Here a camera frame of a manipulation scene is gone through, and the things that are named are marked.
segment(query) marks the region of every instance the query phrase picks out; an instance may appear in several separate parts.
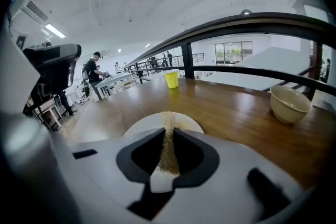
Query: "white plate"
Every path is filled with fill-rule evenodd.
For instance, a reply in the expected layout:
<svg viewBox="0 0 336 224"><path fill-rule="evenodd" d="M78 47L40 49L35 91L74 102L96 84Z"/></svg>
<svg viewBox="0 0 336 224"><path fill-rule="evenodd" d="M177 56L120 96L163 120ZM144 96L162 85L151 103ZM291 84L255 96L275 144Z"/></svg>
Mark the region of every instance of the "white plate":
<svg viewBox="0 0 336 224"><path fill-rule="evenodd" d="M204 134L202 128L191 117L184 114L173 112L176 116L176 120L185 123L189 130ZM150 129L162 128L163 123L160 117L160 113L153 114L143 118L130 127L124 134L133 135Z"/></svg>

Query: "black cap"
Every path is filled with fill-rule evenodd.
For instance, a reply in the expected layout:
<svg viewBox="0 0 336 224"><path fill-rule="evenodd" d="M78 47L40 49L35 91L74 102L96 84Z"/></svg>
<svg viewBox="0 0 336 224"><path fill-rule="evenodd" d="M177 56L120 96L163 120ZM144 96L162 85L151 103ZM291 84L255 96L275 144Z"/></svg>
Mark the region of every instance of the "black cap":
<svg viewBox="0 0 336 224"><path fill-rule="evenodd" d="M97 55L99 58L101 58L100 52L98 52L98 51L96 51L93 55Z"/></svg>

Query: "brown powder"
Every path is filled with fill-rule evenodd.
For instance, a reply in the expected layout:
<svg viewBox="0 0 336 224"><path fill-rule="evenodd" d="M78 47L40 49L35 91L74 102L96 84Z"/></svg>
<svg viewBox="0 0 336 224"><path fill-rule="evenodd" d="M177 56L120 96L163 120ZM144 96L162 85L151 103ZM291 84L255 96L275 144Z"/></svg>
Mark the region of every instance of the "brown powder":
<svg viewBox="0 0 336 224"><path fill-rule="evenodd" d="M163 138L159 167L164 172L179 175L179 163L174 153L173 141L174 128L178 126L178 123L175 114L170 111L162 112L160 117L166 132Z"/></svg>

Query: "metal railing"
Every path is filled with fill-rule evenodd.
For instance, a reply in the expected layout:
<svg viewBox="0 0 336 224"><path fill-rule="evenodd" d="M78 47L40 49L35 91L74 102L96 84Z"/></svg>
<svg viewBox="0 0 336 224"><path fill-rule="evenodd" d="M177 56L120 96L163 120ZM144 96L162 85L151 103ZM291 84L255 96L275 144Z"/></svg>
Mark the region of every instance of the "metal railing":
<svg viewBox="0 0 336 224"><path fill-rule="evenodd" d="M336 88L329 86L323 82L316 80L320 66L318 62L320 56L314 60L313 70L309 72L314 79L306 78L301 75L294 75L285 72L248 68L238 66L194 66L191 43L202 39L213 38L217 36L225 36L232 34L245 34L245 33L258 33L258 34L280 34L303 38L314 41L314 49L321 51L322 44L336 49L335 42L335 27L331 24L323 22L311 17L287 14L287 13L251 13L248 15L236 15L214 20L189 30L186 30L166 41L149 49L147 52L130 62L129 66L135 66L138 71L138 63L151 56L157 55L161 52L181 46L183 66L178 67L151 67L149 70L169 70L178 68L184 70L185 77L194 79L194 71L217 71L217 72L233 72L250 74L255 76L269 77L274 79L283 80L285 82L294 82L298 85L303 85L311 89L310 99L312 98L315 90L320 90L336 96Z"/></svg>
<svg viewBox="0 0 336 224"><path fill-rule="evenodd" d="M204 53L193 54L193 62L204 62ZM138 63L139 72L142 73L143 76L149 76L150 74L160 72L159 70L152 70L152 68L160 68L160 67L183 67L183 56L173 56L159 59L148 59L147 61L142 61ZM132 71L135 73L135 66L126 67L124 70Z"/></svg>

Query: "beige bowl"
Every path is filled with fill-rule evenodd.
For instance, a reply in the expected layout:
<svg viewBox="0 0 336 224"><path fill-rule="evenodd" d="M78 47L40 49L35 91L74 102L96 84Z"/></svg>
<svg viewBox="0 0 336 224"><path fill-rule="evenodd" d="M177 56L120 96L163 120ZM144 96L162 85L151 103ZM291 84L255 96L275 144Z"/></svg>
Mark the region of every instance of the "beige bowl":
<svg viewBox="0 0 336 224"><path fill-rule="evenodd" d="M274 115L284 123L296 123L312 110L312 105L302 93L285 86L270 89Z"/></svg>

